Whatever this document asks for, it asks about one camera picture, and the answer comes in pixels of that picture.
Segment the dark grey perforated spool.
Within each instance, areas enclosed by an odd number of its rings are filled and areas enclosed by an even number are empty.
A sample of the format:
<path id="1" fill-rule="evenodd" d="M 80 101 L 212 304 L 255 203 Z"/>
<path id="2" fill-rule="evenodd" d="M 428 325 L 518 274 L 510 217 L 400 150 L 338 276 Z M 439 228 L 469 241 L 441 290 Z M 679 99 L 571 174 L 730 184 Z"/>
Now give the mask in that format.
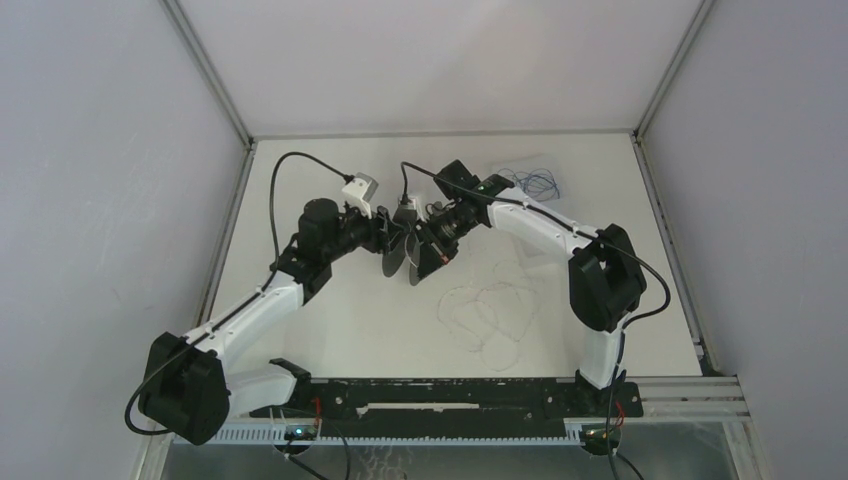
<path id="1" fill-rule="evenodd" d="M 420 220 L 403 224 L 389 223 L 381 262 L 382 274 L 385 278 L 398 275 L 402 268 L 406 267 L 409 284 L 417 286 L 420 283 L 418 229 L 421 225 Z"/>

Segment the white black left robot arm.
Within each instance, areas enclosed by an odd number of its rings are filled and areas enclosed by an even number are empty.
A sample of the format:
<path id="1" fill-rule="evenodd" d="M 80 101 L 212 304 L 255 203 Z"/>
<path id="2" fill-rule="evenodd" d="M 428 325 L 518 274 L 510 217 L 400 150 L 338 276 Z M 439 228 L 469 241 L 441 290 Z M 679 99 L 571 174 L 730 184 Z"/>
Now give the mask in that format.
<path id="1" fill-rule="evenodd" d="M 159 424 L 158 434 L 174 433 L 194 445 L 211 440 L 229 419 L 260 408 L 305 414 L 313 392 L 292 369 L 269 362 L 234 373 L 232 366 L 272 326 L 317 295 L 334 261 L 358 248 L 387 254 L 410 229 L 383 207 L 367 214 L 327 198 L 308 202 L 264 283 L 221 316 L 183 335 L 165 332 L 153 342 L 125 413 L 138 410 Z"/>

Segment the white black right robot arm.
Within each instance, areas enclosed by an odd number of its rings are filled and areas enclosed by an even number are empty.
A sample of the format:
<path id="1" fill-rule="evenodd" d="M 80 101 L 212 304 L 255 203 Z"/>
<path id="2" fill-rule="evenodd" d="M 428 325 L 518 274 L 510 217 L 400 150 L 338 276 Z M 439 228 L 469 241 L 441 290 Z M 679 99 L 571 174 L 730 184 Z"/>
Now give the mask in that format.
<path id="1" fill-rule="evenodd" d="M 431 177 L 448 204 L 415 225 L 411 284 L 453 260 L 460 239 L 478 226 L 512 234 L 564 261 L 571 310 L 588 330 L 577 370 L 585 381 L 577 391 L 579 406 L 589 415 L 605 415 L 618 400 L 613 384 L 621 370 L 624 325 L 647 289 L 628 233 L 616 224 L 604 229 L 582 225 L 541 205 L 499 174 L 479 178 L 460 160 Z"/>

